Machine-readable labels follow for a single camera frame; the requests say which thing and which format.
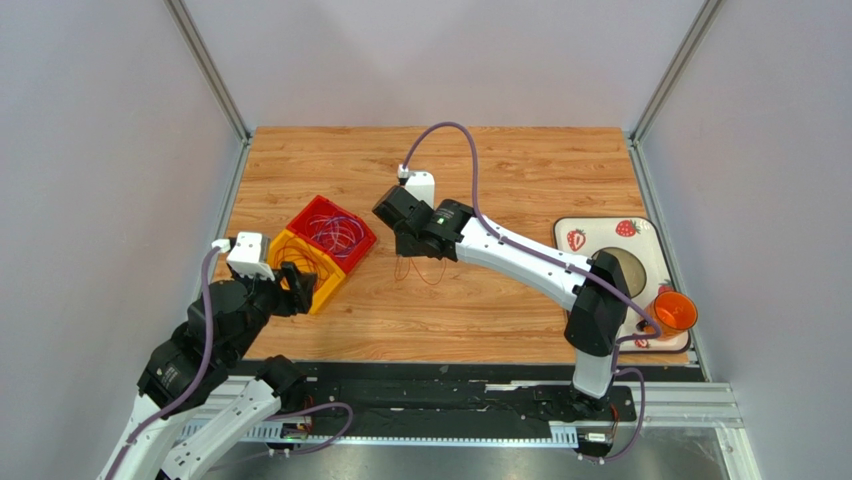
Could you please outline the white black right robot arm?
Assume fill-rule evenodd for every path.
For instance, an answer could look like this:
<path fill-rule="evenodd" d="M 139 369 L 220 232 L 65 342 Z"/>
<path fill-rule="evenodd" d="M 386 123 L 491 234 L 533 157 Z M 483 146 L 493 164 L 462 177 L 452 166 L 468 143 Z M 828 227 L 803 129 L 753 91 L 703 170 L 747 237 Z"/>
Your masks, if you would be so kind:
<path fill-rule="evenodd" d="M 620 261 L 606 252 L 589 258 L 517 236 L 457 200 L 433 206 L 411 183 L 392 186 L 372 209 L 393 232 L 397 255 L 483 267 L 548 297 L 568 314 L 564 336 L 576 355 L 573 389 L 604 398 L 615 376 L 618 334 L 635 305 Z"/>

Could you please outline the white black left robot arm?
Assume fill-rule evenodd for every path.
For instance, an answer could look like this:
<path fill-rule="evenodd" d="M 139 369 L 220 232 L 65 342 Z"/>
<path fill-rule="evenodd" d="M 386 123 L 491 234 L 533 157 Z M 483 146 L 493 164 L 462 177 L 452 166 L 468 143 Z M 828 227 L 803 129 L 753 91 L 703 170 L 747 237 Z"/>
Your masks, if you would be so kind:
<path fill-rule="evenodd" d="M 212 242 L 202 260 L 200 297 L 152 351 L 100 478 L 195 479 L 256 424 L 278 413 L 303 415 L 307 377 L 277 355 L 201 430 L 177 439 L 272 317 L 306 314 L 313 305 L 317 274 L 290 261 L 270 266 L 268 253 L 268 237 L 255 232 Z"/>

